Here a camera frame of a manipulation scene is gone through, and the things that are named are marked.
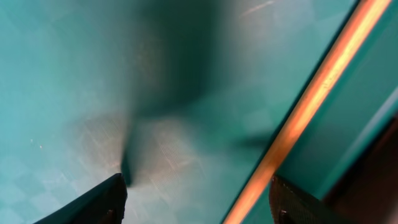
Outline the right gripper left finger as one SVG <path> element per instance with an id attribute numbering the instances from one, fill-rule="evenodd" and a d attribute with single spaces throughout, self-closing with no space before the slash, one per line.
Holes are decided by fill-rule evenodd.
<path id="1" fill-rule="evenodd" d="M 126 183 L 117 173 L 35 224 L 121 224 L 126 200 Z"/>

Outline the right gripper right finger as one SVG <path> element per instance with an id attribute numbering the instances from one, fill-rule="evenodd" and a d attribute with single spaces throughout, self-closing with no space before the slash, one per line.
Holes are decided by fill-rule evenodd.
<path id="1" fill-rule="evenodd" d="M 272 177 L 269 205 L 275 224 L 351 223 L 279 175 Z"/>

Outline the wooden chopstick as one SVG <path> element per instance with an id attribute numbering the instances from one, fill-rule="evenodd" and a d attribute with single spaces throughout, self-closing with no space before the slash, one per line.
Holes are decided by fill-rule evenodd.
<path id="1" fill-rule="evenodd" d="M 362 0 L 358 3 L 224 223 L 244 221 L 390 3 L 391 0 Z"/>

